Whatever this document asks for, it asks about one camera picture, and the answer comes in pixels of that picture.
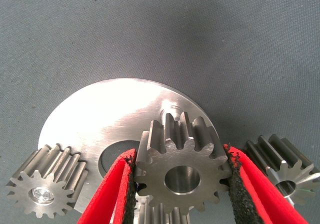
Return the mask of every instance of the circular metal plate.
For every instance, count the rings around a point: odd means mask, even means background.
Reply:
[[[38,143],[62,149],[71,146],[87,161],[88,176],[75,209],[83,212],[102,181],[99,157],[110,145],[140,141],[152,120],[161,121],[163,113],[184,110],[191,119],[204,111],[181,92],[153,81],[112,79],[86,86],[64,100],[45,122]]]

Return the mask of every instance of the metal gear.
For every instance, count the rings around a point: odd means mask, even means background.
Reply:
[[[181,215],[178,208],[170,214],[164,213],[164,205],[149,206],[150,196],[138,196],[136,208],[138,211],[137,224],[191,224],[189,214]]]
[[[38,218],[65,215],[73,209],[88,172],[80,154],[70,152],[71,148],[61,151],[58,145],[35,151],[10,179],[7,197]]]
[[[291,205],[303,205],[306,197],[315,196],[319,170],[286,138],[272,135],[268,141],[260,136],[257,144],[246,144],[247,155]]]
[[[151,195],[152,207],[163,203],[165,213],[175,207],[182,215],[192,207],[203,211],[204,201],[217,203],[218,191],[228,190],[220,182],[231,175],[228,158],[215,129],[202,117],[190,123],[183,112],[178,121],[166,114],[164,125],[153,120],[142,134],[136,159],[138,194]]]

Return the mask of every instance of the gray backdrop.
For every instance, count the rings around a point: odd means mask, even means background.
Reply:
[[[320,0],[0,0],[0,223],[24,215],[10,175],[76,90],[151,79],[196,100],[223,142],[288,137],[320,166]],[[228,195],[193,223],[233,223]],[[320,195],[297,210],[318,223]]]

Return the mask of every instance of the small gear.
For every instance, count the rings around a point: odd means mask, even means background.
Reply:
[[[58,145],[35,151],[10,179],[7,197],[38,218],[65,215],[73,209],[88,172],[80,154],[70,152],[71,148],[61,151]]]
[[[218,191],[227,191],[221,180],[231,175],[227,156],[215,129],[202,117],[190,123],[183,112],[179,121],[166,114],[165,124],[151,122],[138,149],[135,181],[139,195],[151,195],[150,206],[163,204],[165,213],[177,207],[182,215],[204,201],[219,201]]]
[[[164,205],[149,206],[150,196],[137,196],[137,224],[191,224],[190,216],[181,215],[178,208],[170,214],[164,213]]]
[[[247,155],[268,177],[291,205],[305,204],[307,197],[315,196],[320,187],[320,173],[286,138],[263,136],[257,144],[247,142]]]

